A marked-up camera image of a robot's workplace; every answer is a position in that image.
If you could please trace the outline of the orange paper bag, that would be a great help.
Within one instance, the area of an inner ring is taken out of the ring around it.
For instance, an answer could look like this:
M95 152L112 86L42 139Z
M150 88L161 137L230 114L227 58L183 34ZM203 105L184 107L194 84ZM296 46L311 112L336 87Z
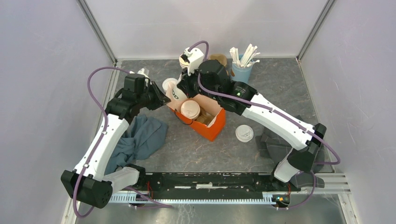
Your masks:
M214 141L226 124L226 111L224 108L220 107L218 102L214 99L198 94L195 97L190 98L190 100L197 102L201 109L212 117L212 120L206 123L192 120L181 113L181 105L184 103L184 100L173 98L172 88L175 86L176 85L174 83L168 84L166 96L171 99L171 102L169 102L167 106L172 110L174 115L182 121L182 123L191 127L194 131L209 141Z

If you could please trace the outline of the single white cup lid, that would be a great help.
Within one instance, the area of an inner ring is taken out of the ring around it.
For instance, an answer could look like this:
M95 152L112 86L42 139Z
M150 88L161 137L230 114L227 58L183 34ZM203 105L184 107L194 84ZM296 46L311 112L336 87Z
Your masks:
M248 125L240 125L235 130L236 138L241 142L249 142L254 137L253 129Z

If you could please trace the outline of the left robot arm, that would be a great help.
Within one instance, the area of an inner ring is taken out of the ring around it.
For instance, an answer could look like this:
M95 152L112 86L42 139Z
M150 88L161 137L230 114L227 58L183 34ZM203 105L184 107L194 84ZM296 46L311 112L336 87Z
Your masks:
M142 108L155 110L170 102L155 82L139 78L125 84L121 98L114 97L103 109L101 129L81 161L72 171L65 170L61 182L73 201L102 209L112 195L129 186L135 190L147 184L145 168L126 165L105 174L116 145Z

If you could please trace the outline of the stack of white lids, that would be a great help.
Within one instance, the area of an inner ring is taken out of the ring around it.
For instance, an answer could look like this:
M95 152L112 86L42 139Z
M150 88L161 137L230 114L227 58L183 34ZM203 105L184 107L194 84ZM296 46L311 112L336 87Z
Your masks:
M163 88L164 92L166 93L171 85L175 85L177 83L178 83L177 79L175 79L175 78L167 78L167 79L165 79L163 81L162 88Z

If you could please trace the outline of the lidded white coffee cup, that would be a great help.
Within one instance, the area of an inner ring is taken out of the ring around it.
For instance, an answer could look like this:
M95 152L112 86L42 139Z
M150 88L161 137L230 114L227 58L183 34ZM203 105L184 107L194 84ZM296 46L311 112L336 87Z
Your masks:
M188 119L196 120L201 113L199 104L194 100L186 100L180 108L180 112Z

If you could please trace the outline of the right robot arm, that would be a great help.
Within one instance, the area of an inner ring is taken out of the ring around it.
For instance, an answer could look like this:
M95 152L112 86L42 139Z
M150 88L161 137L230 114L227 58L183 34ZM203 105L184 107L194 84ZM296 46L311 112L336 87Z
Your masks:
M228 75L214 73L181 75L171 88L175 100L193 98L198 94L215 100L226 111L253 120L285 140L292 150L278 163L270 185L284 189L299 171L311 172L322 145L326 127L301 121L270 103L248 84L233 81Z

